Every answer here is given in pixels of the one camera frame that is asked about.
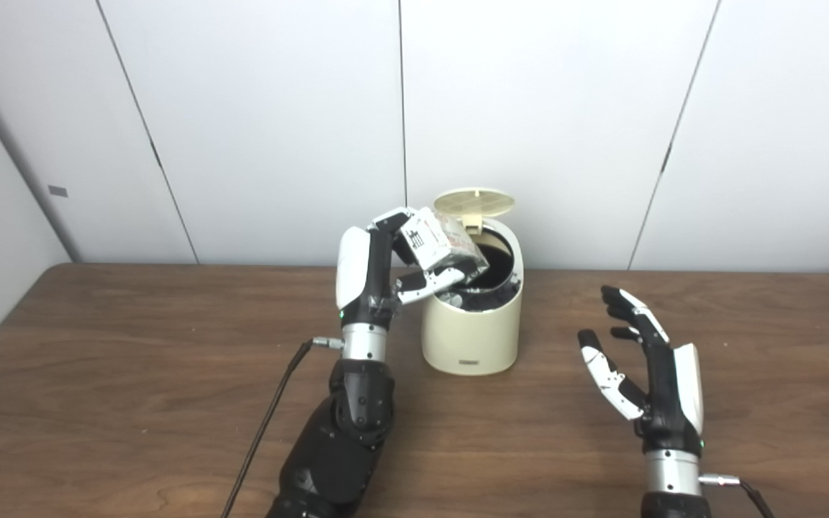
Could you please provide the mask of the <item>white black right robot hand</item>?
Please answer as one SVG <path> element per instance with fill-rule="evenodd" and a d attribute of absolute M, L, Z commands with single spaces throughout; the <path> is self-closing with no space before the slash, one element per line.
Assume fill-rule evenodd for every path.
<path fill-rule="evenodd" d="M 623 321 L 612 337 L 641 346 L 647 364 L 648 389 L 625 376 L 603 351 L 592 329 L 578 333 L 580 352 L 596 386 L 612 406 L 634 423 L 644 452 L 680 450 L 703 455 L 703 394 L 697 349 L 674 347 L 644 301 L 616 286 L 602 286 L 607 313 Z"/>

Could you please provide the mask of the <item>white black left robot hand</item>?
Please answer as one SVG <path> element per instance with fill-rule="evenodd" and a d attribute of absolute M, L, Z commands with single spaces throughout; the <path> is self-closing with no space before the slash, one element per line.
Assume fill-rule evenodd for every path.
<path fill-rule="evenodd" d="M 335 287 L 341 324 L 387 329 L 402 306 L 467 286 L 488 268 L 460 221 L 430 207 L 398 207 L 342 236 Z"/>

